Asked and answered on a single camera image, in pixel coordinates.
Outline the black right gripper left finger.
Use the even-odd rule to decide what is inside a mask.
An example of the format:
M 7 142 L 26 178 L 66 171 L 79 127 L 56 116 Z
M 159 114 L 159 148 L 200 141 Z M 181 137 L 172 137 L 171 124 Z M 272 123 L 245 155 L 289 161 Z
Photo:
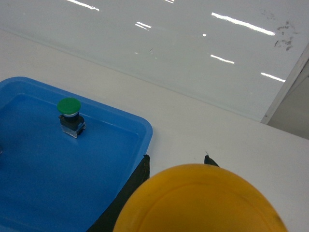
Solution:
M 145 154 L 115 199 L 90 226 L 87 232 L 112 232 L 128 199 L 149 177 L 150 157 Z

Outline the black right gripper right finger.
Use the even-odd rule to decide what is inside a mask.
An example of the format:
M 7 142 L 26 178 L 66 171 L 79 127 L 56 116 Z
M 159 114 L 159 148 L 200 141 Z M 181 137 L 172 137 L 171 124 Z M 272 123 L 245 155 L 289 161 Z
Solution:
M 206 156 L 205 156 L 205 158 L 204 158 L 204 164 L 213 165 L 213 166 L 219 167 L 219 165 L 218 165 L 212 158 L 210 158 L 209 155 L 206 155 Z

